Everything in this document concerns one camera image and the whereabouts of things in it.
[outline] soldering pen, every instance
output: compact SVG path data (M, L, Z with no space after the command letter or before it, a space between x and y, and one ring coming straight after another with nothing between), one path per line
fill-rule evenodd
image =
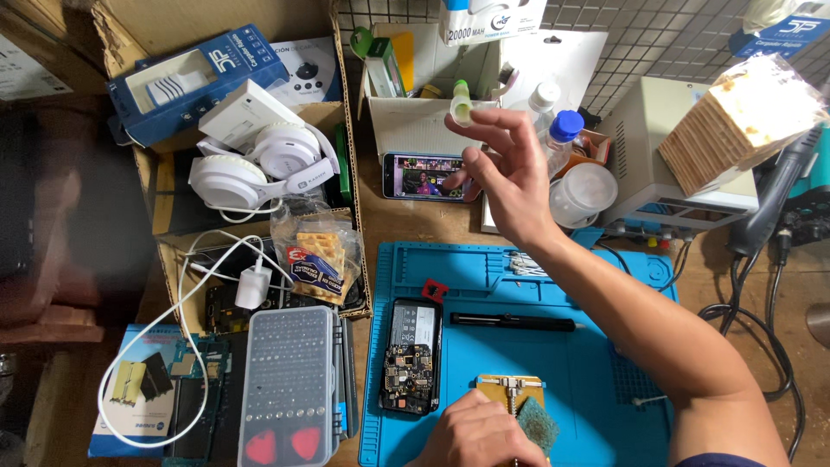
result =
M536 331L573 332L584 325L570 318L526 317L511 315L478 315L473 313L450 313L450 323L471 326L508 327L512 329L533 329Z

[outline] hand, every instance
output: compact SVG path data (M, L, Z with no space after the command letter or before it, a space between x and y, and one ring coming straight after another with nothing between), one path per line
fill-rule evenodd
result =
M407 467L492 467L512 459L550 466L505 405L474 389L444 410L421 455Z
M470 115L475 124L467 128L449 114L444 125L458 135L484 141L497 154L464 149L464 165L444 180L444 186L454 189L472 179L464 200L472 201L484 189L499 232L525 251L551 237L564 238L550 216L547 160L527 114L489 109Z

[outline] blue silicone repair mat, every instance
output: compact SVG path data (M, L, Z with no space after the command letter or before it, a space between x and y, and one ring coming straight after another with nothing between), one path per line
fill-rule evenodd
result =
M445 243L382 243L378 251L374 318L369 342L359 463L395 467L414 459L448 404L480 374L537 376L544 407L559 424L550 452L554 467L662 467L668 456L671 406L651 380L617 355L608 339L549 278L516 276L505 258L512 247ZM620 267L606 251L600 257ZM655 288L671 278L667 257L622 253L634 276ZM424 417L382 410L383 352L395 298L420 297L428 278L446 284L441 405ZM674 286L664 292L677 300ZM449 313L570 317L576 332L545 332L450 324Z

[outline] motherboard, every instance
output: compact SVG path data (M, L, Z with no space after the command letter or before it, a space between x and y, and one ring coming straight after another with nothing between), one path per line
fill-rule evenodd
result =
M380 406L426 415L432 410L434 375L429 346L389 346L383 356Z

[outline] green sponge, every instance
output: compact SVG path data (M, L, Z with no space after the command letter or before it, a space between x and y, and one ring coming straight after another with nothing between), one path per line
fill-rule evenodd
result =
M536 443L546 457L550 457L550 448L554 447L556 436L559 435L559 426L535 397L525 399L516 420L527 438Z

